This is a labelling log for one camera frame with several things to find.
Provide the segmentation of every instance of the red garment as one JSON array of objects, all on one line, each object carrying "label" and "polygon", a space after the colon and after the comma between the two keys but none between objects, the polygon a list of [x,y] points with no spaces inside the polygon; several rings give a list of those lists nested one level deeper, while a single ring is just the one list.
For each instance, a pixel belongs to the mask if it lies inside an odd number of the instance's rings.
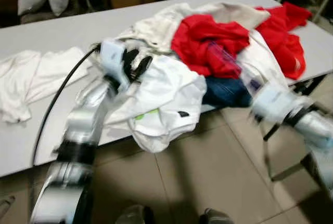
[{"label": "red garment", "polygon": [[250,44],[248,34],[248,30],[236,22],[216,23],[211,15],[192,15],[181,22],[171,49],[198,74],[238,78],[240,68],[234,60],[236,54]]},{"label": "red garment", "polygon": [[282,6],[259,10],[267,10],[271,16],[257,27],[273,52],[283,74],[294,80],[305,71],[303,48],[299,37],[288,31],[299,25],[306,25],[311,13],[304,8],[288,2]]}]

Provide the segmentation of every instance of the white table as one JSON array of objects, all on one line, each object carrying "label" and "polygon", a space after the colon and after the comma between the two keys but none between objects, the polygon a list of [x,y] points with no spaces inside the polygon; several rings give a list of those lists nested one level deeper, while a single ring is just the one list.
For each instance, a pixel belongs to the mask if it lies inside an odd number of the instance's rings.
[{"label": "white table", "polygon": [[[0,30],[0,58],[25,49],[46,52],[78,46],[87,51],[92,43],[99,42],[106,37],[115,37],[134,22],[150,17],[164,7],[183,2],[197,7],[218,1],[263,7],[279,5],[274,0],[168,0],[19,25]],[[306,27],[297,29],[295,33],[301,38],[308,66],[300,80],[307,80],[333,71],[333,36],[311,22]],[[68,86],[63,91],[45,127],[37,153],[37,164],[55,159],[51,153],[53,148],[61,142],[66,118],[74,106],[75,96],[97,74],[96,70],[91,69],[89,76]],[[52,97],[47,97],[31,104],[32,118],[26,123],[8,125],[0,121],[0,176],[30,167],[36,133],[51,99]],[[100,144],[109,143],[129,135],[130,133],[123,130],[105,130]]]}]

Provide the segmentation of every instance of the denim fabric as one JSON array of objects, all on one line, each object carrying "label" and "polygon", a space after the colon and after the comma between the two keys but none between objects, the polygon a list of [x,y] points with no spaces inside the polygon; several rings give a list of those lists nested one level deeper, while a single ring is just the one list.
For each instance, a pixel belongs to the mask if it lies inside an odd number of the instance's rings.
[{"label": "denim fabric", "polygon": [[206,77],[203,103],[217,107],[248,107],[252,97],[240,79]]}]

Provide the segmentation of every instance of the folded white cloth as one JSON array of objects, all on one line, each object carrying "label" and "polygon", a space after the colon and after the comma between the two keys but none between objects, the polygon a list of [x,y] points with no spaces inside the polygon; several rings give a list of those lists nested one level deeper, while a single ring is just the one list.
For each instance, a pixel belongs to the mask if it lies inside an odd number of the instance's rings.
[{"label": "folded white cloth", "polygon": [[157,51],[169,53],[171,40],[180,22],[193,14],[210,14],[219,23],[236,21],[251,30],[266,20],[270,13],[259,11],[243,4],[213,3],[192,9],[187,3],[167,7],[153,17],[135,23],[121,33],[119,39],[142,39]]},{"label": "folded white cloth", "polygon": [[242,68],[240,78],[244,84],[255,78],[262,84],[270,81],[288,88],[287,80],[261,34],[252,30],[249,37],[250,45],[237,55],[237,63]]},{"label": "folded white cloth", "polygon": [[[26,50],[0,61],[0,112],[3,121],[16,123],[31,118],[29,103],[56,92],[75,64],[83,57],[73,47],[58,53]],[[88,74],[85,61],[68,84]]]},{"label": "folded white cloth", "polygon": [[195,128],[206,82],[182,62],[164,55],[153,56],[140,81],[119,95],[105,124],[129,129],[142,149],[160,152]]}]

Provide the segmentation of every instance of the clothing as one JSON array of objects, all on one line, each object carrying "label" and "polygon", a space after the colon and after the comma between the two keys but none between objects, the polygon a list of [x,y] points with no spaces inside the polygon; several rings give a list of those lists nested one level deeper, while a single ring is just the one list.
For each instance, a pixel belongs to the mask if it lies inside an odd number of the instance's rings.
[{"label": "clothing", "polygon": [[153,56],[139,81],[117,96],[105,124],[130,129],[142,149],[160,152],[195,128],[206,83],[203,76],[164,55]]},{"label": "clothing", "polygon": [[271,16],[256,29],[273,52],[283,74],[288,78],[298,79],[305,71],[304,52],[299,37],[288,31],[299,25],[306,25],[311,13],[288,2],[275,8],[258,9],[267,10]]},{"label": "clothing", "polygon": [[286,78],[261,34],[252,30],[249,37],[250,45],[237,55],[237,63],[242,68],[240,78],[244,84],[248,85],[254,78],[261,84],[271,81],[287,89]]},{"label": "clothing", "polygon": [[[192,15],[177,29],[171,48],[192,70],[204,76],[238,78],[240,71],[221,58],[223,51],[236,54],[249,45],[249,31],[236,22],[215,23],[211,15]],[[216,50],[212,42],[221,49]]]},{"label": "clothing", "polygon": [[242,80],[206,77],[207,92],[203,103],[217,107],[248,107],[252,97]]},{"label": "clothing", "polygon": [[235,21],[247,30],[256,28],[270,14],[243,4],[212,3],[192,9],[187,3],[167,7],[153,17],[141,20],[121,33],[117,38],[144,40],[156,51],[169,54],[171,40],[181,21],[193,14],[211,15],[217,23]]},{"label": "clothing", "polygon": [[[0,61],[0,111],[3,121],[16,123],[31,118],[29,103],[56,92],[61,83],[83,57],[77,47],[58,53],[26,50]],[[85,61],[68,84],[88,74]]]}]

